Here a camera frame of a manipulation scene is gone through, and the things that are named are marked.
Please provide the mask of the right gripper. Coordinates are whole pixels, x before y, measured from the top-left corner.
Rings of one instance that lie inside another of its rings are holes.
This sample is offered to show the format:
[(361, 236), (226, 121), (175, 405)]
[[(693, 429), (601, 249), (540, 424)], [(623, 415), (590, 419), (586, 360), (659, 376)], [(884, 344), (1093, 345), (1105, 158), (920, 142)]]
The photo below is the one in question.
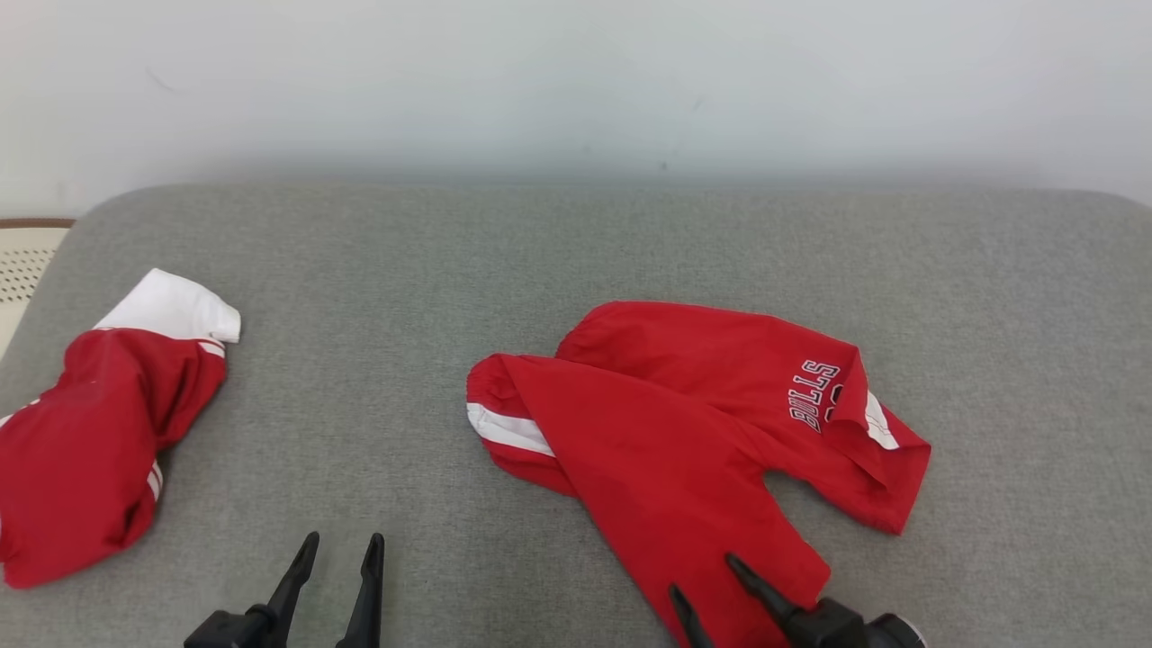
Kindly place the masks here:
[[(867, 620), (838, 600), (819, 600), (817, 606), (798, 606), (761, 578), (736, 553), (725, 553), (725, 563), (743, 589), (765, 610), (793, 647), (926, 647), (927, 641), (909, 620), (899, 615), (880, 615)], [(679, 585), (668, 588), (670, 604), (688, 647), (712, 648), (690, 600)]]

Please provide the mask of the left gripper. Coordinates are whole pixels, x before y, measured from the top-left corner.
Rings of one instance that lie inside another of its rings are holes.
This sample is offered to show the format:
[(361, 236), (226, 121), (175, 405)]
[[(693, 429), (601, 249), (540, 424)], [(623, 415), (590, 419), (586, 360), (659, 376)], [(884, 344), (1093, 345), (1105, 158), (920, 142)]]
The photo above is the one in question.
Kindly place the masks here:
[[(266, 604), (249, 608), (244, 615), (217, 610), (185, 636), (184, 647), (281, 647), (276, 631), (291, 631), (300, 594), (311, 579), (319, 549), (320, 533), (308, 533)], [(382, 647), (382, 567), (385, 538), (374, 533), (361, 565), (357, 600), (338, 648)]]

